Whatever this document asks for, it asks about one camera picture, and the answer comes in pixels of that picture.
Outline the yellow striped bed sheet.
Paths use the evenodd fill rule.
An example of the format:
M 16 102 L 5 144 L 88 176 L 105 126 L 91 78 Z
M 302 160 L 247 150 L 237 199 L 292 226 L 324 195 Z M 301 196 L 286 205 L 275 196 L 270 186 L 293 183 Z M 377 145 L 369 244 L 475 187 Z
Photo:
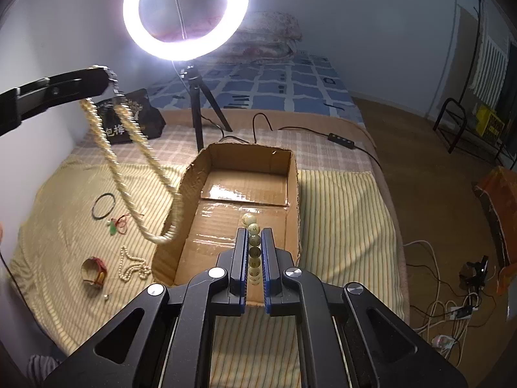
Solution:
M 392 216 L 372 173 L 299 170 L 302 268 L 322 281 L 365 285 L 401 318 L 407 316 L 406 271 Z M 18 233 L 10 268 L 37 322 L 65 354 L 152 283 L 141 267 L 155 247 L 130 226 L 111 235 L 100 212 L 120 215 L 110 171 L 71 158 L 40 188 Z M 81 280 L 99 257 L 102 289 Z M 293 318 L 249 307 L 216 323 L 210 383 L 214 387 L 297 387 L 301 382 Z

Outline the pink checked bed cover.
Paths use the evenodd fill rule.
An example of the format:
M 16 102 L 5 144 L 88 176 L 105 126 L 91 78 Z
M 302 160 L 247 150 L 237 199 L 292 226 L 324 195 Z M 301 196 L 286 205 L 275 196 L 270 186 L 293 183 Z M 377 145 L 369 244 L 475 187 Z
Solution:
M 299 169 L 380 173 L 372 136 L 363 125 L 334 116 L 276 110 L 225 110 L 233 129 L 222 132 L 213 125 L 216 116 L 202 111 L 203 141 L 276 146 L 293 152 Z M 188 110 L 167 110 L 162 136 L 150 141 L 163 164 L 186 166 L 198 150 Z

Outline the red strap wristwatch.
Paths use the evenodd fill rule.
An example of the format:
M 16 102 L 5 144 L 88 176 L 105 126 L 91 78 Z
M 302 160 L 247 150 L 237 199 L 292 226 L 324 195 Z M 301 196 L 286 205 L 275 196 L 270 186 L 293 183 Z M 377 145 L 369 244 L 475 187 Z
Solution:
M 80 267 L 81 280 L 84 284 L 102 289 L 108 275 L 107 267 L 99 257 L 88 257 Z

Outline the blue patterned bed sheet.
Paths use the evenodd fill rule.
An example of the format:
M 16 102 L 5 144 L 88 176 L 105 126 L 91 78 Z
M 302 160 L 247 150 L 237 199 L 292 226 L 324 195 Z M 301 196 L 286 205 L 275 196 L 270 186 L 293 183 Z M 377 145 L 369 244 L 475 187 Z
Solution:
M 312 113 L 363 124 L 330 60 L 300 52 L 283 63 L 196 64 L 222 108 Z

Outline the black metal rack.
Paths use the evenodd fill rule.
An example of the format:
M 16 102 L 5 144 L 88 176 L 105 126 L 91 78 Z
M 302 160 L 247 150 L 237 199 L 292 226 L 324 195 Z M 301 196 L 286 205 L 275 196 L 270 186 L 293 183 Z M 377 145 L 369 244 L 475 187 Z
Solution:
M 462 104 L 449 97 L 440 108 L 433 131 L 443 138 L 449 154 L 460 151 L 492 165 L 515 167 L 516 155 L 504 141 L 506 125 L 497 143 L 491 144 L 476 133 L 476 123 L 476 115 L 468 113 Z

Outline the brown cardboard box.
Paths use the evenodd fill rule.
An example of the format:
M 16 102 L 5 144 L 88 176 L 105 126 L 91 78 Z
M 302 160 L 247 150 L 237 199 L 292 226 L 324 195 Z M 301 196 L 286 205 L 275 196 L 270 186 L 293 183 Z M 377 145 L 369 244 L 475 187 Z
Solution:
M 298 169 L 293 151 L 265 145 L 214 143 L 198 153 L 179 186 L 183 213 L 178 235 L 156 248 L 154 279 L 166 286 L 190 282 L 234 247 L 242 217 L 270 228 L 279 249 L 301 255 Z

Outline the folded floral quilt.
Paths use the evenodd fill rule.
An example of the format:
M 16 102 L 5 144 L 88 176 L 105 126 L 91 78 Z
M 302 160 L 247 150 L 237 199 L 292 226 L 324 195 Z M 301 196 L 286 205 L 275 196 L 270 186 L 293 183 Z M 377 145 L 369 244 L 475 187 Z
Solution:
M 302 41 L 298 20 L 278 11 L 250 11 L 231 38 L 203 59 L 221 63 L 273 63 L 290 60 Z

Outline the hanging clothes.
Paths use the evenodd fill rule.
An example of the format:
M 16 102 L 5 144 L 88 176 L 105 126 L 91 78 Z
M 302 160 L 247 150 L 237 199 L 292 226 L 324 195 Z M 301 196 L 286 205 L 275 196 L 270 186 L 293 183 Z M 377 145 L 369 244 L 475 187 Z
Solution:
M 495 0 L 456 0 L 449 77 L 459 102 L 496 107 L 511 43 L 512 27 Z

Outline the orange brown floor bag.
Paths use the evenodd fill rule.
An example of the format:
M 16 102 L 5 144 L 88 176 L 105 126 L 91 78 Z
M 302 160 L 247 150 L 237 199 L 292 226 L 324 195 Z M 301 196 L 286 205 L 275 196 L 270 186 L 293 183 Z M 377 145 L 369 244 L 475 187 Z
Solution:
M 473 186 L 491 226 L 500 271 L 497 294 L 504 294 L 516 278 L 516 172 L 494 167 Z

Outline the black snack bag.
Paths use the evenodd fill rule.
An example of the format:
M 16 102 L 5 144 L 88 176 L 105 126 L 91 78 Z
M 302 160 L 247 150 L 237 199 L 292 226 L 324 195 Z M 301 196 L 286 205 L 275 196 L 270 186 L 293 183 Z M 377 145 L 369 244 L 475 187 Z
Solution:
M 146 89 L 138 89 L 125 94 L 124 103 L 131 111 L 132 119 L 147 139 L 155 139 L 161 136 L 166 122 L 159 110 L 150 104 Z M 108 141 L 112 145 L 131 143 L 132 140 L 128 131 L 124 128 L 114 110 L 113 100 L 105 99 L 100 101 L 96 104 L 96 107 L 97 115 L 102 120 L 102 128 Z

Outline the black tripod stand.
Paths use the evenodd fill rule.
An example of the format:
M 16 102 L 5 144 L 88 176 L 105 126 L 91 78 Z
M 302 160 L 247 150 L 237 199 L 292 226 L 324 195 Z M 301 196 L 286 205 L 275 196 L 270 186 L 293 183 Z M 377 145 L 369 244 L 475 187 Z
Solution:
M 224 116 L 222 109 L 217 103 L 214 95 L 202 79 L 198 69 L 193 64 L 188 64 L 181 70 L 181 80 L 187 81 L 188 94 L 191 105 L 191 114 L 193 126 L 195 129 L 195 140 L 197 150 L 200 152 L 204 148 L 203 132 L 202 132 L 202 112 L 201 112 L 201 95 L 207 99 L 209 106 L 214 110 L 225 131 L 232 131 L 230 123 Z

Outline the yellow box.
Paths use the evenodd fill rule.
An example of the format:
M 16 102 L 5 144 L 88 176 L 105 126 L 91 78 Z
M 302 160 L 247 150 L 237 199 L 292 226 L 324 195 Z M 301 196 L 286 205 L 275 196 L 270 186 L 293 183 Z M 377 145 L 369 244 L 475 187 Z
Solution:
M 496 144 L 504 131 L 504 123 L 497 117 L 494 110 L 481 105 L 476 113 L 476 133 L 485 141 Z

